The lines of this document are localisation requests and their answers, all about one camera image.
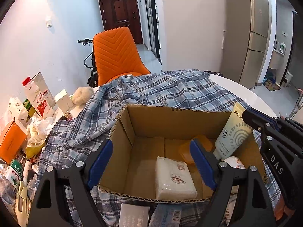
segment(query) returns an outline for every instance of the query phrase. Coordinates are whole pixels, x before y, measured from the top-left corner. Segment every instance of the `refrigerator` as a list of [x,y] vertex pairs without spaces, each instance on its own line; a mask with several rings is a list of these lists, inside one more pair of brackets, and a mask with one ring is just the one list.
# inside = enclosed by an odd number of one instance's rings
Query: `refrigerator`
[[257,82],[269,30],[268,0],[226,0],[227,31],[221,73],[246,88]]

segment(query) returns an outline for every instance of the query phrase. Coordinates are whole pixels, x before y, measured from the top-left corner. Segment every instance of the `red bottle cap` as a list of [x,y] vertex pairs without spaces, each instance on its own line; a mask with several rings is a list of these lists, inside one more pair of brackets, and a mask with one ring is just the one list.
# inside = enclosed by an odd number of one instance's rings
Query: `red bottle cap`
[[27,77],[26,79],[24,79],[22,82],[23,86],[27,85],[30,81],[31,81],[30,77]]

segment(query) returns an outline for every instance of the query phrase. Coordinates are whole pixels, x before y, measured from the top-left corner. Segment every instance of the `plaid cloth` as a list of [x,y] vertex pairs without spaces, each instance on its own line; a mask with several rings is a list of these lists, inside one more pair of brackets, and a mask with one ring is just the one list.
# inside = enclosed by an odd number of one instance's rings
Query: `plaid cloth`
[[[125,104],[218,112],[231,111],[238,101],[249,108],[242,99],[212,82],[208,76],[206,72],[190,69],[139,77],[126,75],[102,85],[75,119],[69,122],[60,120],[54,126],[39,163],[38,181],[48,166],[68,168],[97,150]],[[255,132],[255,136],[260,142],[260,135]],[[266,172],[269,177],[268,193],[275,205],[280,191],[267,166]],[[66,195],[75,225],[82,226],[69,187],[66,187]],[[136,202],[103,193],[97,186],[91,190],[91,195],[109,226],[119,225],[121,203],[149,205],[150,216],[156,207],[156,203]],[[183,204],[180,226],[194,226],[207,204],[208,202]]]

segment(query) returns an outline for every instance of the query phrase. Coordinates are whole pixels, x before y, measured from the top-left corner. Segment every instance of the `white wall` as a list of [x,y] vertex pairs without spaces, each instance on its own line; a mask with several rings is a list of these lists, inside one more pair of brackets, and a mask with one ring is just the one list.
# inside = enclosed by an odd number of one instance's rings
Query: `white wall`
[[163,70],[220,70],[225,7],[226,0],[163,0],[163,13],[158,6]]
[[[277,0],[277,42],[283,43],[285,42],[286,51],[284,56],[284,61],[282,66],[277,69],[276,82],[280,84],[280,81],[285,72],[285,68],[287,66],[289,52],[292,42],[292,31],[293,31],[293,17],[292,17],[292,6],[287,3],[282,3]],[[282,35],[282,31],[288,34],[288,37]]]
[[263,79],[265,77],[266,71],[269,66],[270,58],[272,56],[272,49],[273,49],[274,43],[275,43],[276,25],[277,25],[276,0],[269,0],[269,30],[268,30],[268,36],[267,36],[266,51],[264,54],[260,73],[257,78],[257,83],[263,82]]
[[[51,28],[46,27],[47,16]],[[39,71],[53,95],[64,88],[72,94],[87,86],[90,70],[83,60],[92,46],[84,47],[77,40],[100,31],[103,26],[94,0],[16,0],[0,24],[0,114],[9,97],[25,99],[22,81]]]

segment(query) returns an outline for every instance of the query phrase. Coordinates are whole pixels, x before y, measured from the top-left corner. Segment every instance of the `wooden door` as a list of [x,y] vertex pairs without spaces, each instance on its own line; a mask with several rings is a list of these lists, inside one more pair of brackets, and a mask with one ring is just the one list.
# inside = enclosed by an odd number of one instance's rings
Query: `wooden door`
[[137,0],[99,0],[99,4],[104,30],[126,26],[135,43],[143,43]]

